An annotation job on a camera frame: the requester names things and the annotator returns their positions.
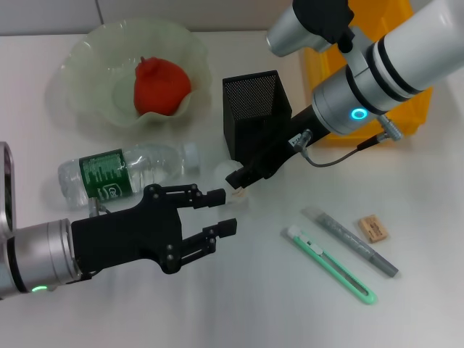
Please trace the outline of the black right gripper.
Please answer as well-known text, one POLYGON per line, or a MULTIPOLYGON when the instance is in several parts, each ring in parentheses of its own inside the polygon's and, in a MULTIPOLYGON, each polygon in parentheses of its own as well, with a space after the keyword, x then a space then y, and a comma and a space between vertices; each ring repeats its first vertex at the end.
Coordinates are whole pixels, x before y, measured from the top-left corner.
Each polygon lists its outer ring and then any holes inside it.
POLYGON ((245 189, 262 178, 272 177, 288 159, 296 154, 289 141, 305 130, 312 132, 309 145, 329 134, 316 116, 312 105, 292 117, 282 130, 275 132, 270 143, 266 143, 264 149, 253 158, 252 163, 229 174, 225 178, 226 182, 233 189, 245 189))

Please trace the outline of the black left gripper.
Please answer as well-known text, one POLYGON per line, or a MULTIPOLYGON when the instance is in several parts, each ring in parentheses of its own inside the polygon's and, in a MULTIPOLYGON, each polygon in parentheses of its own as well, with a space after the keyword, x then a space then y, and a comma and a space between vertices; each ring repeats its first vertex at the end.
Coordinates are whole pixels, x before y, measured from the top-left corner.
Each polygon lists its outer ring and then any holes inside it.
POLYGON ((164 273, 215 253, 217 239, 234 236, 235 218, 220 221, 182 240, 178 209, 225 204, 225 190, 202 193, 196 184, 150 185, 134 207, 71 224, 75 259, 82 273, 91 273, 137 260, 152 260, 164 273))

